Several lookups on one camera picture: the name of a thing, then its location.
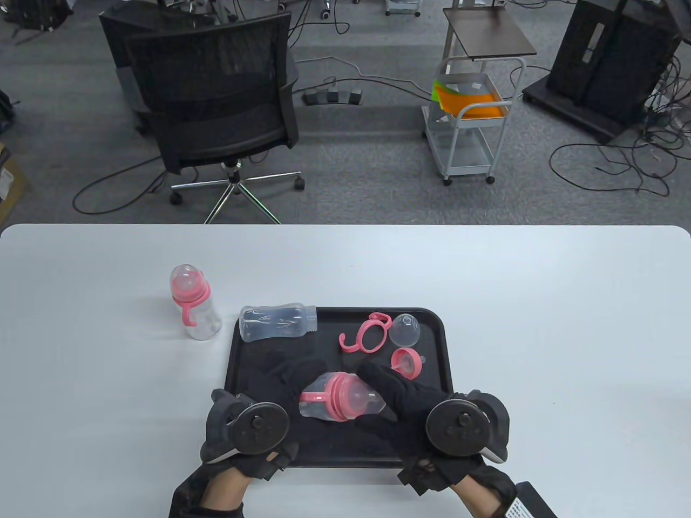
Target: mesh chair back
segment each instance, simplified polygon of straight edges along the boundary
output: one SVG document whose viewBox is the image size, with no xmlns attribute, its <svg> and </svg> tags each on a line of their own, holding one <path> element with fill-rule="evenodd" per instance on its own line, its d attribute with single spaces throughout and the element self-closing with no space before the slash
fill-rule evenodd
<svg viewBox="0 0 691 518">
<path fill-rule="evenodd" d="M 284 13 L 131 37 L 128 52 L 144 102 L 169 124 L 231 117 L 261 104 L 278 107 L 289 26 Z"/>
</svg>

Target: orange folder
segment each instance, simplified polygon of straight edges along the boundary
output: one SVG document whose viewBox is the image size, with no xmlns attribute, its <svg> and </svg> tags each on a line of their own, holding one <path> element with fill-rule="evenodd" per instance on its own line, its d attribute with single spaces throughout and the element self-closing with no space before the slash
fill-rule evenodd
<svg viewBox="0 0 691 518">
<path fill-rule="evenodd" d="M 434 85 L 435 93 L 439 98 L 439 105 L 446 113 L 458 117 L 463 108 L 470 104 L 478 102 L 501 102 L 498 96 L 492 94 L 486 95 L 462 95 L 448 88 L 444 88 L 439 84 Z M 488 108 L 473 108 L 466 112 L 463 119 L 499 119 L 504 117 L 504 112 L 499 106 L 490 106 Z"/>
</svg>

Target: cardboard box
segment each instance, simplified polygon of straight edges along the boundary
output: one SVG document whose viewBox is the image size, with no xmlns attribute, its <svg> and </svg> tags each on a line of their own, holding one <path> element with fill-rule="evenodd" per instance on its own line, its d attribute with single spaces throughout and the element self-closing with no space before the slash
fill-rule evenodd
<svg viewBox="0 0 691 518">
<path fill-rule="evenodd" d="M 10 215 L 26 184 L 26 176 L 12 158 L 10 150 L 0 142 L 0 224 Z"/>
</svg>

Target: chair wheel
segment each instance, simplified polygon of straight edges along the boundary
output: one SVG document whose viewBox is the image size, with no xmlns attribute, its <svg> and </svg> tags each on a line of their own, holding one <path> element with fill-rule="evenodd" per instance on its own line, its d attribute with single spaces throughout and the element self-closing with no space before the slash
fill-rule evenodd
<svg viewBox="0 0 691 518">
<path fill-rule="evenodd" d="M 182 194 L 173 191 L 170 197 L 171 205 L 182 205 Z"/>
</svg>

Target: plastic bottle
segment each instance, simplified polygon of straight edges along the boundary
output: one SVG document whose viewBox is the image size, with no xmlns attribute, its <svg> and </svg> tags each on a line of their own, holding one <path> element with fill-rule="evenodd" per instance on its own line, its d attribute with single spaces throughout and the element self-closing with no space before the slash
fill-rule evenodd
<svg viewBox="0 0 691 518">
<path fill-rule="evenodd" d="M 263 338 L 297 338 L 316 331 L 316 307 L 302 304 L 245 306 L 240 310 L 240 336 L 245 342 Z"/>
<path fill-rule="evenodd" d="M 171 293 L 182 314 L 182 323 L 196 340 L 215 336 L 223 322 L 211 299 L 211 286 L 204 274 L 192 265 L 180 265 L 171 274 Z"/>
<path fill-rule="evenodd" d="M 300 413 L 323 421 L 349 421 L 365 414 L 378 414 L 386 406 L 379 393 L 345 372 L 327 372 L 300 395 Z"/>
</svg>

